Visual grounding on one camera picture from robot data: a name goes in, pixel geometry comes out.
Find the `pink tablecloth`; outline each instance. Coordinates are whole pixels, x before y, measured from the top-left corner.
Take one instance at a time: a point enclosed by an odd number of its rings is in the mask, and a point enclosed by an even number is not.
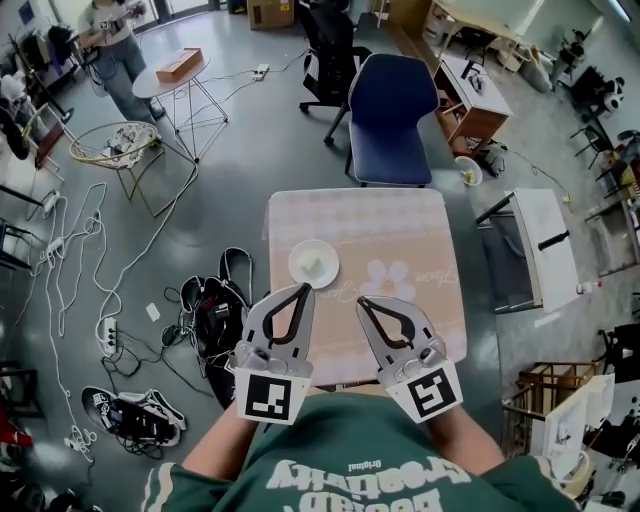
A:
[[[449,358],[457,362],[466,356],[458,267],[439,192],[278,192],[267,215],[272,290],[293,284],[289,254],[304,240],[324,240],[340,257],[337,279],[316,291],[309,351],[314,385],[375,379],[378,365],[356,315],[360,295],[396,296],[417,304],[444,338]],[[286,312],[276,317],[276,334],[286,331],[289,319]],[[398,326],[387,327],[399,333]]]

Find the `wire stand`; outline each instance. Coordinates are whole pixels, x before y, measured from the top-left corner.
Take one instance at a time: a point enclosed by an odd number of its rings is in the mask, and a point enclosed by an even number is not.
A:
[[[202,91],[202,94],[204,94],[205,98],[207,98],[208,100],[208,104],[200,108],[195,114],[193,112],[193,101],[191,98],[192,86],[195,86],[198,89],[200,89]],[[187,96],[189,97],[189,117],[185,122],[178,125],[178,123],[176,122],[176,92],[177,92],[176,90],[171,92],[171,95],[173,98],[173,120],[169,116],[167,116],[167,119],[169,120],[169,123],[171,123],[171,126],[173,128],[176,142],[193,159],[195,163],[198,163],[200,161],[200,157],[207,151],[207,149],[209,149],[209,146],[213,142],[213,139],[216,137],[216,135],[220,132],[220,130],[224,126],[224,123],[227,123],[227,121],[229,120],[229,116],[227,116],[226,112],[222,110],[222,107],[220,107],[220,104],[204,88],[204,86],[202,85],[202,82],[200,82],[200,80],[194,77],[191,80],[189,80],[189,82],[187,82]],[[203,119],[202,121],[193,120],[196,114],[198,114],[199,112],[201,112],[202,110],[210,106],[216,107],[220,112],[220,114],[222,115],[218,117],[209,118],[209,119]],[[201,128],[205,123],[212,123],[212,122],[217,122],[219,126],[207,139],[207,142],[202,146],[200,151],[198,151],[196,147],[195,128],[196,127]],[[191,130],[191,145],[193,147],[193,151],[191,151],[191,149],[187,147],[187,143],[182,138],[181,132],[185,130]]]

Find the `table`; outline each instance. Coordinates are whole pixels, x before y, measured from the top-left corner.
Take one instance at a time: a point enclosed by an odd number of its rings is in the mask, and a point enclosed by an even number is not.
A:
[[[446,93],[453,105],[437,115],[456,156],[475,156],[513,115],[498,87],[480,64],[474,64],[469,76],[482,76],[482,92],[477,92],[468,79],[462,79],[467,64],[468,61],[447,54],[433,78],[436,87]],[[465,137],[478,138],[480,143],[470,150]]]
[[[316,291],[309,360],[313,384],[376,378],[377,362],[356,314],[360,295],[388,295],[420,306],[454,362],[467,353],[458,267],[445,204],[438,191],[327,189],[277,192],[268,205],[271,289],[293,284],[291,250],[303,240],[329,242],[340,272]],[[274,319],[284,334],[291,311]],[[386,326],[394,332],[397,325]]]
[[[598,271],[600,277],[640,264],[639,214],[632,208],[624,190],[618,191],[616,197],[613,204],[593,212],[584,220],[596,229],[602,243],[601,254],[607,259],[607,268]],[[623,218],[616,222],[614,213],[622,213]]]
[[[455,34],[457,34],[460,31],[460,29],[464,27],[471,27],[478,30],[482,30],[483,32],[494,34],[495,36],[501,39],[512,41],[514,44],[513,44],[513,47],[511,48],[511,51],[509,52],[509,55],[505,60],[505,63],[509,60],[509,57],[511,57],[511,54],[515,50],[516,46],[518,46],[518,43],[520,43],[520,39],[521,39],[520,36],[515,32],[513,32],[512,30],[510,30],[509,28],[505,27],[504,25],[500,25],[499,23],[496,23],[495,21],[487,18],[483,18],[482,16],[478,16],[476,14],[466,12],[460,7],[451,5],[442,0],[433,0],[431,2],[431,8],[429,9],[429,13],[427,14],[427,21],[429,20],[429,17],[432,15],[433,8],[435,6],[445,11],[454,20],[453,27],[449,32],[449,34],[447,34],[447,38],[445,39],[444,44],[440,48],[440,52],[438,53],[438,59],[442,57],[442,54],[444,53],[444,51],[449,47],[449,44],[451,43],[451,38]]]
[[[553,190],[516,189],[480,215],[476,224],[486,227],[482,224],[499,216],[506,206],[510,206],[512,210],[506,216],[513,219],[520,235],[532,299],[513,306],[497,307],[496,313],[513,313],[540,307],[545,313],[551,313],[577,299],[578,271],[568,230]],[[499,230],[497,225],[489,227]],[[505,240],[506,238],[508,236],[501,234],[500,242],[506,245],[514,243],[513,240]],[[550,244],[548,247],[541,245],[547,242]],[[518,255],[518,249],[510,250],[516,258],[522,259]],[[507,268],[504,263],[502,267],[501,271],[508,274],[510,281],[517,279],[510,271],[511,268]]]
[[[169,122],[173,127],[176,142],[180,144],[182,149],[184,149],[187,152],[187,154],[194,160],[194,162],[198,163],[200,161],[200,157],[205,153],[205,151],[211,145],[211,142],[213,141],[213,138],[218,133],[220,127],[218,127],[218,129],[214,131],[214,133],[209,137],[207,142],[198,152],[198,150],[196,149],[196,138],[195,138],[195,132],[194,132],[195,125],[207,123],[210,121],[217,121],[217,120],[221,120],[222,123],[226,123],[229,117],[224,112],[224,110],[222,110],[222,108],[220,107],[218,102],[213,98],[213,96],[211,96],[211,94],[209,94],[209,92],[204,88],[204,86],[202,85],[202,82],[198,80],[198,75],[202,73],[202,71],[204,71],[204,69],[209,65],[209,62],[211,61],[211,57],[207,55],[204,51],[203,51],[202,62],[194,66],[187,74],[185,74],[177,82],[169,83],[169,82],[160,82],[158,80],[158,77],[156,76],[156,71],[160,68],[165,67],[167,64],[178,60],[183,52],[184,50],[177,50],[176,52],[173,52],[169,56],[154,62],[150,66],[147,66],[147,68],[145,68],[145,70],[138,75],[138,78],[136,78],[135,82],[133,83],[133,94],[134,96],[140,99],[158,98],[158,102],[160,102],[159,97],[165,94],[171,93],[173,98],[173,120],[171,120],[169,116],[167,116],[167,119],[169,119]],[[186,86],[186,89],[187,89],[187,96],[189,98],[189,117],[184,123],[182,123],[181,125],[177,125],[176,123],[176,92],[182,86]],[[202,91],[202,93],[204,94],[205,98],[208,100],[209,103],[205,105],[205,107],[203,108],[213,105],[220,111],[220,114],[222,115],[211,118],[211,119],[204,119],[202,121],[194,122],[193,102],[191,99],[192,86],[195,86],[198,89],[200,89],[200,91]],[[186,126],[188,126],[187,129],[191,130],[193,152],[189,150],[186,143],[182,139],[182,135],[180,133],[180,131],[184,129]]]

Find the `black backpack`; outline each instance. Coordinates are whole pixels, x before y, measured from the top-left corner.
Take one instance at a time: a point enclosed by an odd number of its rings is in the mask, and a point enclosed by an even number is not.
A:
[[[249,263],[249,300],[231,280],[231,263],[238,257]],[[203,377],[207,377],[220,404],[226,409],[233,400],[234,376],[229,355],[242,336],[252,302],[253,259],[236,247],[224,251],[218,277],[189,278],[180,290],[183,312],[191,315],[191,344],[198,354]]]

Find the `wire basket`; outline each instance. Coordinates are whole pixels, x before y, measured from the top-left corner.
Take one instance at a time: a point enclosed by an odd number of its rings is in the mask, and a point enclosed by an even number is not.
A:
[[[132,169],[157,139],[158,129],[152,124],[140,121],[109,123],[74,139],[69,153],[79,162],[114,170]]]

